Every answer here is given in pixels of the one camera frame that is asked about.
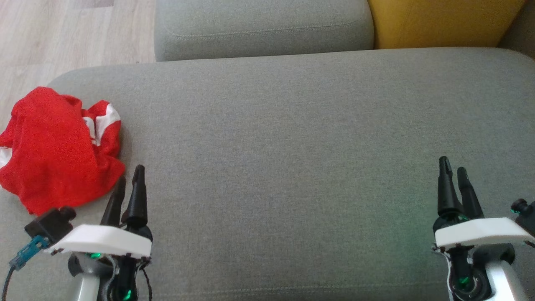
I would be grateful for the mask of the large grey fabric ottoman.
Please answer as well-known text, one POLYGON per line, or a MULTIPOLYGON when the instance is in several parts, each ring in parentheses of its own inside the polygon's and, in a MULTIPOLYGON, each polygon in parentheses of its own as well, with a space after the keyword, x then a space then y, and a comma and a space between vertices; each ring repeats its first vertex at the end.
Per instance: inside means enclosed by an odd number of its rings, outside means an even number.
POLYGON ((467 169, 485 217, 535 200, 535 60, 515 51, 100 66, 48 86, 122 118, 153 301, 449 301, 439 158, 467 169))

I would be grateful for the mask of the red jersey with white trim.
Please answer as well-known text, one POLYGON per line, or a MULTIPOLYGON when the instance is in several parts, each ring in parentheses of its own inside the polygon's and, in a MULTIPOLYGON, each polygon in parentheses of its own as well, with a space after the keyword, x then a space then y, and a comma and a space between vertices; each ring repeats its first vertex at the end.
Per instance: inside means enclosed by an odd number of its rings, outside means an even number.
POLYGON ((79 207, 109 192, 124 173, 119 160, 95 149, 83 103, 49 87, 17 101, 0 134, 0 186, 29 214, 79 207))

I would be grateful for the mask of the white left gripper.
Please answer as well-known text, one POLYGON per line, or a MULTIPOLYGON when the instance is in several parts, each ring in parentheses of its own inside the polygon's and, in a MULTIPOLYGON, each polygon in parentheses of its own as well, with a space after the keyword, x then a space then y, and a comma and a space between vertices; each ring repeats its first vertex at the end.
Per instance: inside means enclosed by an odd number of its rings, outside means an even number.
POLYGON ((144 166, 135 168, 132 192, 122 216, 125 189, 126 179, 119 178, 101 225, 79 225, 46 249, 50 255, 71 254, 73 279, 65 301, 138 301, 136 277, 150 263, 152 242, 118 227, 121 217, 127 229, 140 229, 148 223, 144 166))

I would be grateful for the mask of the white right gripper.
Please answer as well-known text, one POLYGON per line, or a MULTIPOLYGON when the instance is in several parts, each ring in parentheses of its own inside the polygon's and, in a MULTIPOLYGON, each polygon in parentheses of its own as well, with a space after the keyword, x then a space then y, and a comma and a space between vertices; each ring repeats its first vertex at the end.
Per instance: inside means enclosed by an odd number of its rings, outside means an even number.
MULTIPOLYGON (((464 215, 484 218, 466 168, 457 169, 464 215)), ((438 215, 462 213, 447 157, 439 158, 438 215)), ((444 256, 448 301, 529 301, 512 268, 513 244, 531 247, 535 238, 509 218, 475 219, 436 230, 433 252, 444 256)))

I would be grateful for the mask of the large yellow sofa backrest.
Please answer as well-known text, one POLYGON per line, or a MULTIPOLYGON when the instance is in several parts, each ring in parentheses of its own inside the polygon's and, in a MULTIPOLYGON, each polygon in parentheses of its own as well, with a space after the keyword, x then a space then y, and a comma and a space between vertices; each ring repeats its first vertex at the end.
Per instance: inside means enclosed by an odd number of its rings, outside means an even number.
POLYGON ((527 0, 367 0, 376 49, 495 47, 527 0))

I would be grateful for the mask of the wide grey sofa seat cushion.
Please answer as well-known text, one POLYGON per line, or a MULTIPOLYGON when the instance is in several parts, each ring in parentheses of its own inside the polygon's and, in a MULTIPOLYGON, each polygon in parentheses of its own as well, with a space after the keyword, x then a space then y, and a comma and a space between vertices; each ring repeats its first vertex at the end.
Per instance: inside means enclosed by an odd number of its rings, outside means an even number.
POLYGON ((367 0, 157 0, 156 61, 370 50, 367 0))

